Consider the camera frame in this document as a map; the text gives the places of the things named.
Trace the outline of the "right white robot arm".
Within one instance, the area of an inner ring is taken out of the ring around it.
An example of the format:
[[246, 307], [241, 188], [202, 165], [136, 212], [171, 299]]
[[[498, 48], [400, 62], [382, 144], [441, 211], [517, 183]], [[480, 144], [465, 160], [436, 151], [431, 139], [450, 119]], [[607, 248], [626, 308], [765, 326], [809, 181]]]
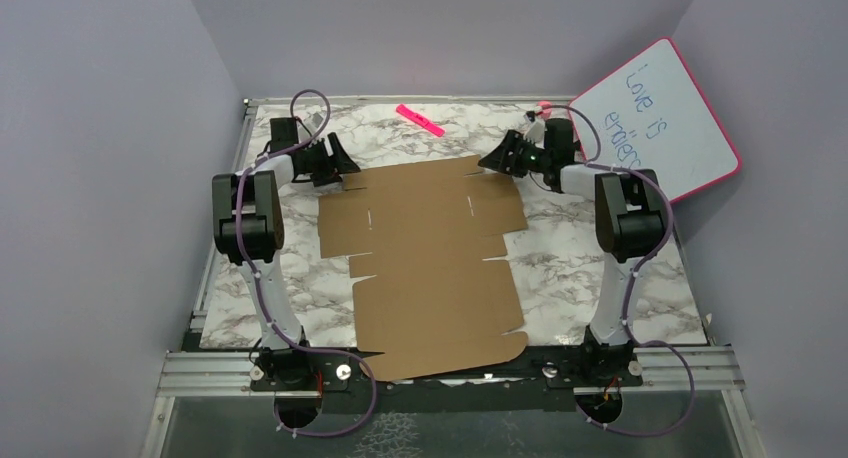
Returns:
[[654, 170], [580, 163], [578, 147], [571, 120], [537, 118], [526, 132], [507, 131], [478, 164], [514, 178], [539, 174], [555, 193], [585, 182], [604, 265], [597, 307], [576, 362], [585, 382], [600, 385], [632, 359], [635, 294], [643, 268], [671, 238], [673, 217]]

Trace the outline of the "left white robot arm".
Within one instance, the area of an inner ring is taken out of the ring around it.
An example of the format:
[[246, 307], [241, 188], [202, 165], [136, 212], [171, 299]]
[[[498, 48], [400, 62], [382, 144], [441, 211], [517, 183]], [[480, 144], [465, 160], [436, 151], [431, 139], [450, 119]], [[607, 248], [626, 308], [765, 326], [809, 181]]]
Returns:
[[360, 168], [334, 132], [316, 137], [297, 117], [271, 119], [270, 131], [252, 165], [213, 177], [213, 237], [217, 251], [245, 280], [260, 321], [254, 380], [298, 389], [313, 379], [315, 364], [282, 274], [285, 226], [279, 190], [287, 184], [339, 183]]

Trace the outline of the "brown cardboard box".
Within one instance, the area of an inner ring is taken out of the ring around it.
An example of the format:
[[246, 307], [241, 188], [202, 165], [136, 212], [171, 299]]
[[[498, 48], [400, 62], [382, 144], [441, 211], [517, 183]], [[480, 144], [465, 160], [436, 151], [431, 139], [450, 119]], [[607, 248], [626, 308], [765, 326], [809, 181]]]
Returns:
[[527, 226], [513, 179], [477, 156], [366, 169], [320, 198], [320, 252], [349, 260], [356, 345], [376, 379], [496, 365], [525, 350], [505, 235]]

